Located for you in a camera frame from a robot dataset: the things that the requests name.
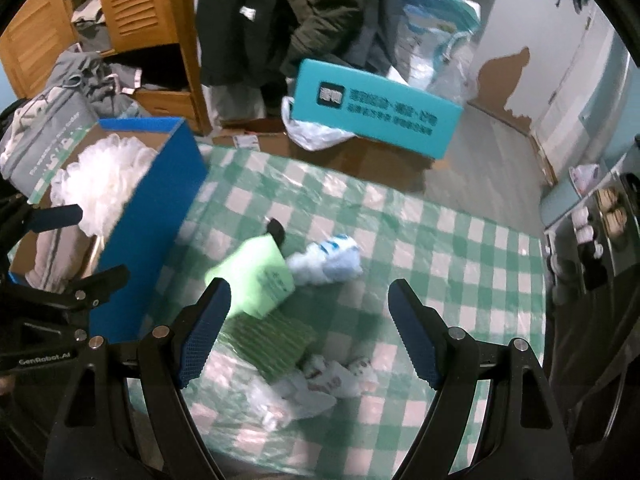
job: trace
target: white paper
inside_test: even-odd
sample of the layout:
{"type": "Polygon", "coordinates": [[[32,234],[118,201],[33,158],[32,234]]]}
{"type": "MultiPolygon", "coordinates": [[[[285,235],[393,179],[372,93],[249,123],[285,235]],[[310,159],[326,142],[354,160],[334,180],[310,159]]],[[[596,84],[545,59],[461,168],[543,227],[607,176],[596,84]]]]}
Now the white paper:
{"type": "Polygon", "coordinates": [[[234,146],[236,148],[254,150],[254,152],[260,151],[260,141],[256,135],[235,135],[234,146]]]}

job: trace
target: teal box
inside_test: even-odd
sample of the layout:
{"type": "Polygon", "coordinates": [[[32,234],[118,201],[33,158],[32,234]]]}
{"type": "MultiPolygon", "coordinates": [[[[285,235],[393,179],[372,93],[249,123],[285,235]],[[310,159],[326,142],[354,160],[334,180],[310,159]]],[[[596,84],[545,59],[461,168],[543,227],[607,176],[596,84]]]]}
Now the teal box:
{"type": "Polygon", "coordinates": [[[305,59],[291,116],[443,158],[462,107],[379,75],[305,59]]]}

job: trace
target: blue gripper pad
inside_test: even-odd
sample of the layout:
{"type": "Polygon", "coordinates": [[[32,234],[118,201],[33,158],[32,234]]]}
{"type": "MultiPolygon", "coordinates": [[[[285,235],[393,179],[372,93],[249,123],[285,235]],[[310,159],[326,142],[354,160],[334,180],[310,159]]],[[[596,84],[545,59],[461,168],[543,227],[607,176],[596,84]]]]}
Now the blue gripper pad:
{"type": "Polygon", "coordinates": [[[439,390],[446,374],[447,325],[436,310],[420,302],[406,280],[389,286],[388,304],[416,374],[439,390]]]}
{"type": "Polygon", "coordinates": [[[201,302],[205,302],[206,306],[179,350],[180,368],[176,378],[180,388],[186,388],[189,381],[202,373],[213,343],[229,313],[231,306],[229,284],[225,280],[214,280],[204,291],[196,306],[201,306],[201,302]],[[214,287],[214,291],[207,294],[211,287],[214,287]]]}

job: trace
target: wall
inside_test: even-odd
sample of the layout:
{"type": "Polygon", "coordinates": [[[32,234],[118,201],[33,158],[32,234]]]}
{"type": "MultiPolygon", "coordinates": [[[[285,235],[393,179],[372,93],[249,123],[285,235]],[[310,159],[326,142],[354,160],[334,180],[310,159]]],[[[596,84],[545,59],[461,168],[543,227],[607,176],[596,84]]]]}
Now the wall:
{"type": "Polygon", "coordinates": [[[584,111],[607,67],[614,35],[607,17],[595,7],[590,27],[576,51],[571,69],[565,74],[546,112],[532,126],[531,134],[557,178],[562,178],[570,166],[578,163],[591,137],[597,134],[597,131],[588,131],[585,127],[584,111]]]}
{"type": "Polygon", "coordinates": [[[9,80],[6,78],[2,64],[0,64],[0,112],[16,99],[17,97],[9,84],[9,80]]]}
{"type": "Polygon", "coordinates": [[[608,168],[612,168],[624,155],[638,134],[640,134],[640,70],[634,66],[631,71],[631,83],[626,105],[602,157],[608,168]]]}
{"type": "Polygon", "coordinates": [[[523,133],[547,110],[595,7],[577,14],[572,0],[557,1],[495,0],[472,65],[474,104],[523,133]]]}

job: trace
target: screw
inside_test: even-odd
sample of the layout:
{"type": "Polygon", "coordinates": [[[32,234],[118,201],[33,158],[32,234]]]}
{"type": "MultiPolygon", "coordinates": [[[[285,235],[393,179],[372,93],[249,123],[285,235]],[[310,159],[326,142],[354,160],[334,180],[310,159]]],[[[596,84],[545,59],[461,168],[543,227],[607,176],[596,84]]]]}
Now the screw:
{"type": "Polygon", "coordinates": [[[104,338],[101,335],[93,336],[89,339],[89,348],[93,350],[98,349],[102,346],[102,343],[104,343],[104,338]]]}
{"type": "Polygon", "coordinates": [[[79,328],[78,330],[76,330],[74,332],[74,337],[76,338],[76,341],[78,341],[78,342],[84,341],[86,339],[86,332],[84,330],[82,330],[81,328],[79,328]]]}
{"type": "Polygon", "coordinates": [[[520,339],[520,338],[514,339],[513,345],[521,352],[526,352],[529,349],[529,343],[524,341],[524,339],[520,339]]]}
{"type": "Polygon", "coordinates": [[[459,326],[452,326],[449,328],[449,336],[456,341],[460,341],[465,338],[466,332],[459,326]]]}
{"type": "Polygon", "coordinates": [[[169,335],[169,327],[165,325],[156,326],[152,332],[156,339],[162,339],[169,335]]]}

